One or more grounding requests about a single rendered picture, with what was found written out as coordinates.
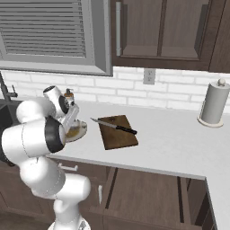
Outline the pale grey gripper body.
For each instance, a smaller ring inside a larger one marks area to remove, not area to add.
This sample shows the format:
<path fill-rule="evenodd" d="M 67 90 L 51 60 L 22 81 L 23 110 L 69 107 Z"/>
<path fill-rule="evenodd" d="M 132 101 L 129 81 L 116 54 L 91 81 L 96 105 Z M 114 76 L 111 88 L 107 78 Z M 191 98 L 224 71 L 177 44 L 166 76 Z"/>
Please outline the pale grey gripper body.
<path fill-rule="evenodd" d="M 61 120 L 60 123 L 62 124 L 65 132 L 67 133 L 71 126 L 73 125 L 77 114 L 79 112 L 79 107 L 75 104 L 74 106 L 71 106 L 69 108 L 69 111 L 66 116 L 64 116 Z"/>

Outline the brown meat piece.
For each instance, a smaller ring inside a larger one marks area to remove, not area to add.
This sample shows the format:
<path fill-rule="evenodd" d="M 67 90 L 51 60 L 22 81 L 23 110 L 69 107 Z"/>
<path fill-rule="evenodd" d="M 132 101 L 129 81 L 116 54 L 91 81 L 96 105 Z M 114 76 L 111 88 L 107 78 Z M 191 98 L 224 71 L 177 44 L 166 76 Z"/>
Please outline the brown meat piece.
<path fill-rule="evenodd" d="M 79 133 L 79 127 L 72 127 L 71 129 L 69 129 L 66 136 L 68 138 L 71 138 L 71 137 L 75 137 L 78 133 Z"/>

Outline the brown wooden cutting board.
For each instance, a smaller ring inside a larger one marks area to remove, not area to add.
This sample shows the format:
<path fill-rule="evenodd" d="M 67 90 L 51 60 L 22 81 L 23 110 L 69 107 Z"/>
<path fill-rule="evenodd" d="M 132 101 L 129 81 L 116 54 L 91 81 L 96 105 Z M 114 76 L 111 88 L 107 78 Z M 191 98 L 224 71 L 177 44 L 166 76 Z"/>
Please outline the brown wooden cutting board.
<path fill-rule="evenodd" d="M 119 125 L 125 128 L 131 128 L 128 119 L 125 115 L 110 116 L 100 118 L 100 120 L 108 122 L 113 125 Z M 99 125 L 104 148 L 106 150 L 118 149 L 123 147 L 137 146 L 138 141 L 134 134 L 107 127 L 102 124 Z"/>

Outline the closed dark wood drawer front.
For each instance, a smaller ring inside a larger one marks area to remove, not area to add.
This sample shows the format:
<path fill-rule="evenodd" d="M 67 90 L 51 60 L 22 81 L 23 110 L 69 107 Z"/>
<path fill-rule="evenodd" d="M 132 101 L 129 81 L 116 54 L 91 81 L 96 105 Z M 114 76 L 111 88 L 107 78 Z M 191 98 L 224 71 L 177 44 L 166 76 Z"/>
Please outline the closed dark wood drawer front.
<path fill-rule="evenodd" d="M 57 164 L 62 163 L 64 166 L 74 167 L 75 165 L 77 165 L 78 170 L 76 173 L 87 176 L 90 179 L 96 181 L 107 181 L 111 169 L 109 166 L 105 165 L 87 164 L 74 161 L 67 161 L 63 159 L 53 158 L 53 161 Z"/>

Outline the soap dispenser bottle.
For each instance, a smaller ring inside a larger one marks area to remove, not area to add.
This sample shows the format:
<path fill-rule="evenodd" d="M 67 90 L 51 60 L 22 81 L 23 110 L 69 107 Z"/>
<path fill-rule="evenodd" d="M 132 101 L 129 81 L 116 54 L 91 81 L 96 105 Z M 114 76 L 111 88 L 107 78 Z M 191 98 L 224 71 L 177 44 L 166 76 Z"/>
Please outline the soap dispenser bottle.
<path fill-rule="evenodd" d="M 64 93 L 64 96 L 69 102 L 73 102 L 75 100 L 72 89 L 67 88 L 66 92 Z"/>

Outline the dark sink basin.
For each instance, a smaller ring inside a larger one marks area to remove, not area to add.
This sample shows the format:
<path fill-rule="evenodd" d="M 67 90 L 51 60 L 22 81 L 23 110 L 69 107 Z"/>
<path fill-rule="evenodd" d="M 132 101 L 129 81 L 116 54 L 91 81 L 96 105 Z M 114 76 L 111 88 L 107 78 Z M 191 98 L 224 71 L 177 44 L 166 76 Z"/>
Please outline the dark sink basin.
<path fill-rule="evenodd" d="M 6 102 L 0 99 L 0 128 L 10 128 L 19 124 L 16 109 L 20 103 L 20 101 Z"/>

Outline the black sink tap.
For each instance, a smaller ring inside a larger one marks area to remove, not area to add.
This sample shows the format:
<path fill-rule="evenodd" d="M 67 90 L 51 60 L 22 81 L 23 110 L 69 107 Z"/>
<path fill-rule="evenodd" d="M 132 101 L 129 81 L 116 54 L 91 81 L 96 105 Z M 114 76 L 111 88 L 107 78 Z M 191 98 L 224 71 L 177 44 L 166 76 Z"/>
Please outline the black sink tap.
<path fill-rule="evenodd" d="M 1 74 L 1 72 L 0 72 L 0 86 L 1 86 L 2 94 L 3 94 L 4 99 L 5 99 L 6 102 L 11 102 L 12 101 L 11 100 L 12 97 L 14 97 L 14 98 L 18 97 L 18 93 L 14 90 L 14 88 L 13 88 L 13 92 L 12 93 L 10 93 L 8 91 L 8 88 L 7 88 L 7 86 L 4 83 L 4 79 L 3 79 L 3 76 Z"/>

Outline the dark wood base cupboard door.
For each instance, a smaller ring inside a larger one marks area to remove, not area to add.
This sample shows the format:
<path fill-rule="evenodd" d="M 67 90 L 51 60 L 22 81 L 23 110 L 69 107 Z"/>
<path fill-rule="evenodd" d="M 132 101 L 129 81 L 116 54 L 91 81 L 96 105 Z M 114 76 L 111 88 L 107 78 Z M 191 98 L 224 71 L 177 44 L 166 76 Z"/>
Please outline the dark wood base cupboard door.
<path fill-rule="evenodd" d="M 102 203 L 99 203 L 98 186 L 102 185 Z M 108 181 L 91 181 L 91 191 L 86 200 L 79 203 L 81 211 L 104 210 L 106 207 L 110 183 Z"/>

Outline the grey window with blinds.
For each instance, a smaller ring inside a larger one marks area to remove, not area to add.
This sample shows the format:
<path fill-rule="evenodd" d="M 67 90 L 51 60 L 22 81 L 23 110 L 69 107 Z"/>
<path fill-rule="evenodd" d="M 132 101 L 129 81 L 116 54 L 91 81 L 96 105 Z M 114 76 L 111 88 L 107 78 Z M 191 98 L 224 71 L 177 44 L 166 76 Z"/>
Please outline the grey window with blinds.
<path fill-rule="evenodd" d="M 110 0 L 0 0 L 0 69 L 111 76 Z"/>

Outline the dark wood sink base cupboard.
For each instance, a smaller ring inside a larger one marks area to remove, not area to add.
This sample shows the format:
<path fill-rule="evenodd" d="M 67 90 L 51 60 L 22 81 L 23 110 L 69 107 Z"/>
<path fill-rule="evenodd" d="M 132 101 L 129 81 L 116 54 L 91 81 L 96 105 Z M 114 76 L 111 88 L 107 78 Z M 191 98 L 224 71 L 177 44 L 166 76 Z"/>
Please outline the dark wood sink base cupboard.
<path fill-rule="evenodd" d="M 19 168 L 0 161 L 0 208 L 4 212 L 34 217 L 51 224 L 54 221 L 53 202 L 35 197 L 22 182 Z"/>

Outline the paper towel roll on stand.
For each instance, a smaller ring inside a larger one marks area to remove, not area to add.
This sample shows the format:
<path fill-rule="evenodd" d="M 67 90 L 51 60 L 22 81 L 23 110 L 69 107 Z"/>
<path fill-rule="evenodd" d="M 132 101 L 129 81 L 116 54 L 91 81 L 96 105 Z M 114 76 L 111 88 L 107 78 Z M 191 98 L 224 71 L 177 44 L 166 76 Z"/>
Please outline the paper towel roll on stand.
<path fill-rule="evenodd" d="M 208 84 L 206 97 L 201 106 L 199 123 L 210 128 L 220 128 L 224 125 L 222 114 L 230 93 L 230 84 L 224 78 Z"/>

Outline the dark wood corner base cupboard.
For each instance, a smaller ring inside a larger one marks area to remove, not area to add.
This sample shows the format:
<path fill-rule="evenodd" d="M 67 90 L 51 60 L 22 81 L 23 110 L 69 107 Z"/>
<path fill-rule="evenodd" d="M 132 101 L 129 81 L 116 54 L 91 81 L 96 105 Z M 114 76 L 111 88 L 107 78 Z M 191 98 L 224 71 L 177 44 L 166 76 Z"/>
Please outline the dark wood corner base cupboard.
<path fill-rule="evenodd" d="M 190 208 L 190 221 L 202 230 L 216 230 L 211 215 L 206 183 L 203 180 L 187 179 L 187 193 Z"/>

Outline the black-handled kitchen knife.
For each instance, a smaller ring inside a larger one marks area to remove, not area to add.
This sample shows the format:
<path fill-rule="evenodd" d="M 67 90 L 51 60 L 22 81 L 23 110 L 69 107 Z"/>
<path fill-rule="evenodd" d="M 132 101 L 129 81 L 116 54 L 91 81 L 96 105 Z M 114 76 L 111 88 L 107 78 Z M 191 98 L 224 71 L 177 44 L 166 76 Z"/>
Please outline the black-handled kitchen knife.
<path fill-rule="evenodd" d="M 98 119 L 93 119 L 93 118 L 91 118 L 91 120 L 93 120 L 94 122 L 97 122 L 97 123 L 99 123 L 99 124 L 101 124 L 103 126 L 107 126 L 107 127 L 110 127 L 110 128 L 119 129 L 119 130 L 131 133 L 131 134 L 134 134 L 134 135 L 137 134 L 137 131 L 134 130 L 134 129 L 132 129 L 132 128 L 125 128 L 125 127 L 122 127 L 122 126 L 119 126 L 119 125 L 110 124 L 108 122 L 101 121 L 101 120 L 98 120 Z"/>

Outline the dark wood wall cupboard door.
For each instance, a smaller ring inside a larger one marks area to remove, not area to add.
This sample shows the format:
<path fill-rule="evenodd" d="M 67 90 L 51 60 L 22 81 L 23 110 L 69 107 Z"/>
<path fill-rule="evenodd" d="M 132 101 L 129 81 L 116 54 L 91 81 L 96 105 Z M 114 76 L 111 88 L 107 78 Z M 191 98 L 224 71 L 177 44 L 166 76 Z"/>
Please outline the dark wood wall cupboard door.
<path fill-rule="evenodd" d="M 116 2 L 121 2 L 121 56 L 116 55 Z M 206 70 L 213 0 L 111 0 L 114 66 Z"/>

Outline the dark wood narrow wall cupboard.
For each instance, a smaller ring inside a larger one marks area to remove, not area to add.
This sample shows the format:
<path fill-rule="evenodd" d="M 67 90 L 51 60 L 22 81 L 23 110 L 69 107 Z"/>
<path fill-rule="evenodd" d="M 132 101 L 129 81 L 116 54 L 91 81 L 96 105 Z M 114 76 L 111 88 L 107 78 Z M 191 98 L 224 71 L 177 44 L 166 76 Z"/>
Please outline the dark wood narrow wall cupboard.
<path fill-rule="evenodd" d="M 226 0 L 209 72 L 230 74 L 230 0 Z"/>

